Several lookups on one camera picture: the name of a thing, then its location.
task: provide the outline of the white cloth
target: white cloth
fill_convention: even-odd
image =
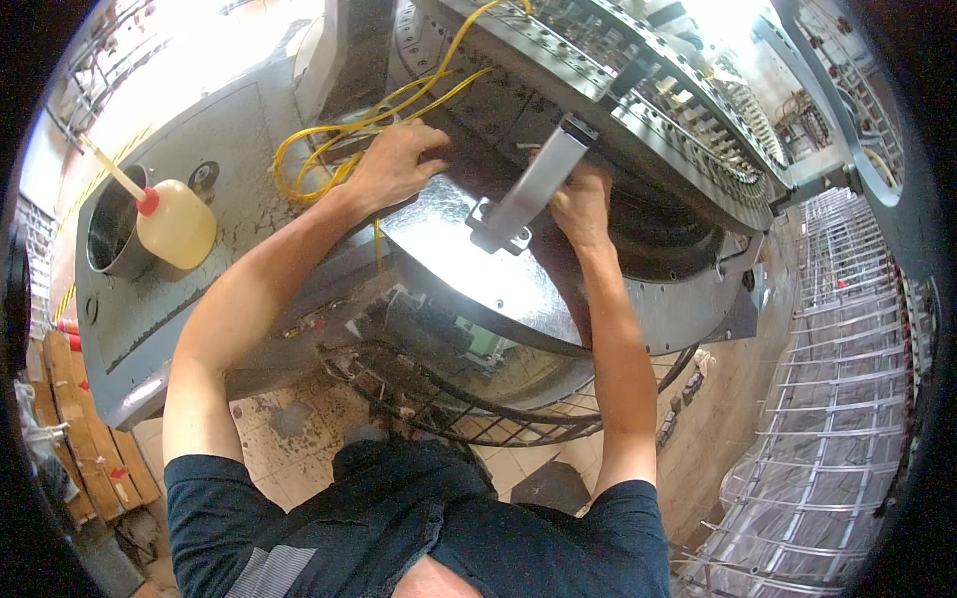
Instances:
[[[695,365],[698,366],[701,375],[705,378],[708,377],[708,368],[714,365],[716,361],[714,356],[711,355],[711,351],[705,351],[704,349],[695,351]]]

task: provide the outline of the metal bracket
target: metal bracket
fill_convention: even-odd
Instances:
[[[465,219],[465,224],[469,225],[476,231],[484,230],[487,227],[488,214],[491,210],[495,208],[495,203],[487,198],[482,197],[478,200],[478,203],[472,208],[472,211],[469,212],[468,217]],[[521,252],[528,249],[528,243],[532,240],[532,231],[528,227],[522,227],[515,236],[509,239],[496,239],[500,243],[492,243],[489,247],[487,243],[480,244],[482,249],[488,251],[489,253],[494,253],[497,249],[505,249],[512,255],[519,255]]]
[[[582,159],[598,133],[570,114],[542,145],[535,161],[522,178],[498,204],[482,198],[469,212],[465,223],[476,232],[485,233],[476,243],[489,253],[504,248],[518,255],[531,239],[528,223],[541,212],[551,196],[564,183]]]
[[[718,273],[718,282],[724,282],[727,277],[735,277],[747,272],[757,261],[761,248],[765,244],[767,233],[752,236],[747,242],[747,248],[737,254],[729,255],[718,260],[715,271]]]

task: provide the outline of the wall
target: wall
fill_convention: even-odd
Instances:
[[[40,113],[20,172],[20,192],[54,215],[70,145],[46,111]]]

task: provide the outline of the man's right hand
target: man's right hand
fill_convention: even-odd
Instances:
[[[551,215],[575,251],[610,243],[608,212],[611,200],[612,176],[585,163],[579,163],[571,172],[570,185],[562,185],[552,195]]]

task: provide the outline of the wooden pallet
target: wooden pallet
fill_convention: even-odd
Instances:
[[[66,338],[55,331],[47,334],[43,353],[50,369],[54,414],[58,422],[68,424],[66,439],[71,465],[66,464],[70,459],[61,456],[61,460],[68,473],[72,467],[78,474],[78,487],[85,491],[96,515],[110,521],[158,498],[159,488],[132,434],[110,430],[97,416],[82,354],[71,351]],[[51,419],[51,414],[44,419]],[[84,506],[82,502],[76,509],[70,506],[78,523],[89,519]]]

